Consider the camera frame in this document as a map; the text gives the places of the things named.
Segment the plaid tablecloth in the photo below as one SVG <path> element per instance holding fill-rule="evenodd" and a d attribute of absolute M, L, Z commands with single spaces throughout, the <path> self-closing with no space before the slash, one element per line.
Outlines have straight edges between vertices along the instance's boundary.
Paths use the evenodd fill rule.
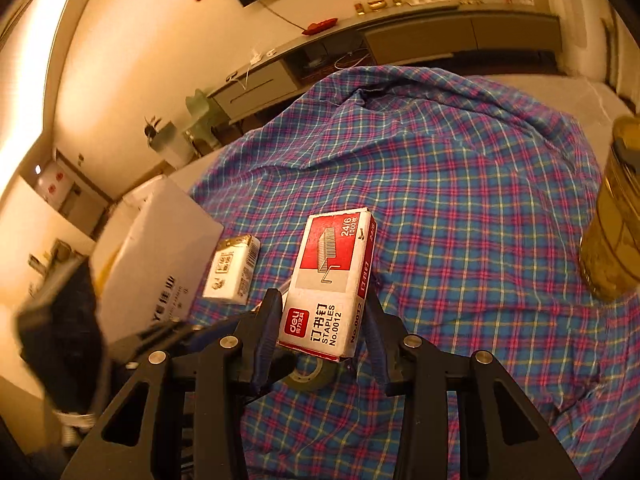
<path fill-rule="evenodd" d="M 248 308 L 291 274 L 309 214 L 369 207 L 387 312 L 444 351 L 489 349 L 585 479 L 640 416 L 640 308 L 601 304 L 578 275 L 600 175 L 578 124 L 512 88 L 421 68 L 355 68 L 316 84 L 226 147 L 192 195 L 262 242 Z M 211 322 L 241 310 L 198 300 Z M 300 393 L 277 384 L 242 421 L 252 478 L 390 478 L 402 398 L 360 341 L 355 371 Z M 450 478 L 458 428 L 450 425 Z"/>

